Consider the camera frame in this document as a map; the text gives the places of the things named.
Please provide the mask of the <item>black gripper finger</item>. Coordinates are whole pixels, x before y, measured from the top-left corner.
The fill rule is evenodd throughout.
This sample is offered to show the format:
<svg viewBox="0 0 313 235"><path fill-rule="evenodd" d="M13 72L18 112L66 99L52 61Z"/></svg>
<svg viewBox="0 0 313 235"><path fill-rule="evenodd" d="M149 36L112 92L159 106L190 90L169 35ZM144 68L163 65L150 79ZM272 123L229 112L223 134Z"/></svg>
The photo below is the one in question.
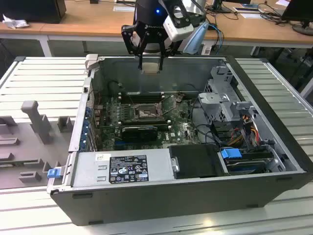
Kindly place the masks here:
<svg viewBox="0 0 313 235"><path fill-rule="evenodd" d="M165 40L168 38L164 33L158 33L158 44L160 49L159 70L163 68L164 58L173 56L176 53L176 43L171 43L169 49L165 47Z"/></svg>
<svg viewBox="0 0 313 235"><path fill-rule="evenodd" d="M135 46L132 42L132 37L136 33L139 37L139 45ZM139 58L138 68L142 70L143 52L148 43L150 43L151 34L148 29L145 29L144 24L123 25L121 35L129 54Z"/></svg>

